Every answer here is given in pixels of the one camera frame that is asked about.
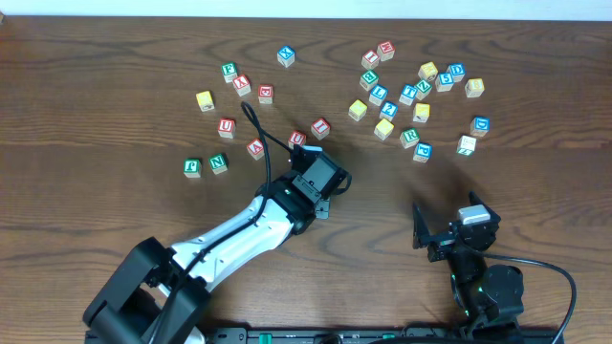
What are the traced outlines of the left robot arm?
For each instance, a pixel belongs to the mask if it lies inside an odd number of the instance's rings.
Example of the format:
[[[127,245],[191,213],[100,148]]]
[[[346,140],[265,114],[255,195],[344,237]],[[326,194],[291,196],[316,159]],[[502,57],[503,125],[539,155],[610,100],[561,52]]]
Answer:
[[[103,343],[202,343],[195,330],[212,291],[256,256],[302,233],[342,178],[294,170],[262,185],[249,205],[199,237],[164,247],[150,237],[128,253],[82,320]]]

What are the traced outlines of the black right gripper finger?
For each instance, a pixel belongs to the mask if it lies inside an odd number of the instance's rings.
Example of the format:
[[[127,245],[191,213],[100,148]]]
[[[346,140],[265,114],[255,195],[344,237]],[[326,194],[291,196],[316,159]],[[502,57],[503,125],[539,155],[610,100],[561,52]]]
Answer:
[[[420,207],[415,203],[412,204],[412,214],[414,225],[412,247],[415,249],[427,247],[430,241],[429,230]]]
[[[475,205],[483,205],[487,210],[489,210],[490,208],[477,196],[477,194],[474,191],[470,191],[469,192],[469,201],[470,201],[470,205],[475,206]]]

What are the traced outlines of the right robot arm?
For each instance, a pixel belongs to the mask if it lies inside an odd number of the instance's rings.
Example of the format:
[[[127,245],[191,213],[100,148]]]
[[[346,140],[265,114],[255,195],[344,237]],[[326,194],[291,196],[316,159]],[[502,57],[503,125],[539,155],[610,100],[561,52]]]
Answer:
[[[429,231],[414,204],[412,246],[426,248],[431,263],[448,263],[453,296],[467,315],[458,334],[466,339],[491,340],[495,331],[518,330],[516,318],[524,312],[523,274],[513,266],[487,265],[484,254],[496,240],[501,218],[474,192],[469,193],[469,200],[469,206],[458,210],[458,219],[438,234]]]

